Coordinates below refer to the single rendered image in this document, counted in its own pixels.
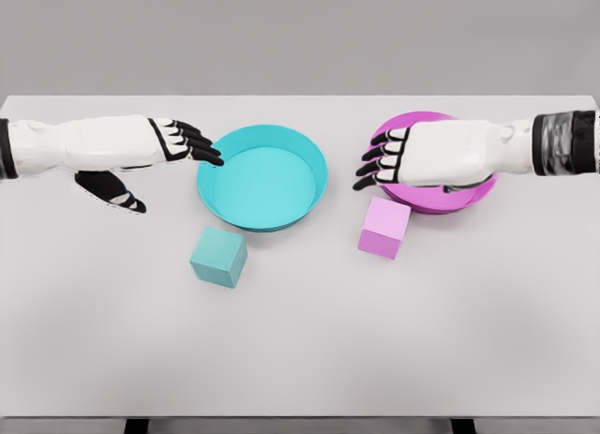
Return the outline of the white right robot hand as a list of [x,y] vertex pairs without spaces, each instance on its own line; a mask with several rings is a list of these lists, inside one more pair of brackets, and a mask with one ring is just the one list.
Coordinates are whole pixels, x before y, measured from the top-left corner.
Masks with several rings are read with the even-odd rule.
[[489,154],[495,127],[480,120],[417,122],[377,133],[362,155],[356,191],[404,184],[443,187],[446,193],[477,187],[496,171]]

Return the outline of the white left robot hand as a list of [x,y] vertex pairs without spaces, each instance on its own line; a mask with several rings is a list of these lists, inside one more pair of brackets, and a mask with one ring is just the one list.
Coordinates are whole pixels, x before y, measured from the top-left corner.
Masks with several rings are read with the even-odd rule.
[[97,199],[132,213],[144,214],[115,170],[138,170],[182,160],[220,167],[221,153],[202,132],[186,122],[142,115],[80,120],[66,137],[65,165],[75,182]]

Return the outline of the magenta round plate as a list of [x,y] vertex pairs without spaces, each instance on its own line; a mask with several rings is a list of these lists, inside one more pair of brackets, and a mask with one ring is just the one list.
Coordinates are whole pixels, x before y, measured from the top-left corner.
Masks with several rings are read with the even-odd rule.
[[[441,112],[405,112],[396,115],[375,130],[377,134],[394,128],[405,128],[419,122],[452,120],[454,116]],[[411,187],[404,184],[384,184],[382,190],[392,200],[409,205],[413,211],[428,215],[443,215],[460,211],[483,200],[498,180],[493,175],[486,182],[457,192],[445,193],[443,187]]]

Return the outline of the pink cube block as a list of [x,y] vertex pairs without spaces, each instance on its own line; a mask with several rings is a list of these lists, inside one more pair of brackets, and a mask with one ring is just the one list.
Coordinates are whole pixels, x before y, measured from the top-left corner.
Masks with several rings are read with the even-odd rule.
[[403,242],[411,213],[412,209],[408,205],[372,197],[358,248],[394,260]]

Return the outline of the cyan round plate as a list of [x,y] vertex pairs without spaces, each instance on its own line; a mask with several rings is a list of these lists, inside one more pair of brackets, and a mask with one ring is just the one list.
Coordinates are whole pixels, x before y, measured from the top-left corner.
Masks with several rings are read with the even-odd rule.
[[203,164],[197,189],[223,221],[251,232],[275,232],[305,217],[321,200],[328,165],[303,133],[278,125],[238,128],[217,140],[224,164]]

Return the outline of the cyan cube block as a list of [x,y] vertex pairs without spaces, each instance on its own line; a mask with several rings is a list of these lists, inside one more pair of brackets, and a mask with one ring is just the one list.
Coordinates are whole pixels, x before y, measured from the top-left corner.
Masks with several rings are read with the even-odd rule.
[[243,235],[205,227],[189,263],[197,279],[234,289],[247,258]]

